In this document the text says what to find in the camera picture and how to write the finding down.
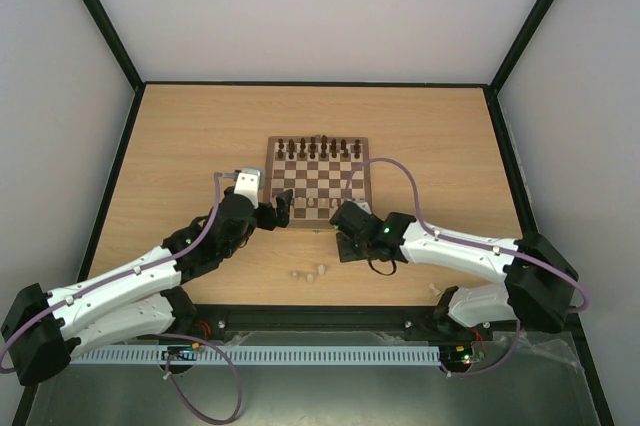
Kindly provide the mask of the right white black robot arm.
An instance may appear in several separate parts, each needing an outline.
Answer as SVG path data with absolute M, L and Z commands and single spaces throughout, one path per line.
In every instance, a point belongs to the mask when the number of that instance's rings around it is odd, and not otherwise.
M 539 233 L 490 238 L 421 224 L 399 212 L 380 219 L 364 201 L 344 203 L 329 223 L 343 263 L 431 264 L 486 280 L 481 287 L 454 286 L 442 294 L 436 325 L 447 337 L 501 321 L 559 333 L 571 313 L 578 274 Z

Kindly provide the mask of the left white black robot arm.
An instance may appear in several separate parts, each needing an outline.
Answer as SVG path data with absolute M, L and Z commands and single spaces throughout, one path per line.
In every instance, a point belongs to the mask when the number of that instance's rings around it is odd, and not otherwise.
M 183 284 L 215 271 L 255 230 L 287 227 L 292 199 L 292 190 L 267 203 L 227 190 L 208 215 L 123 266 L 50 291 L 22 288 L 1 325 L 1 356 L 12 363 L 1 371 L 32 386 L 96 348 L 188 332 L 196 311 Z

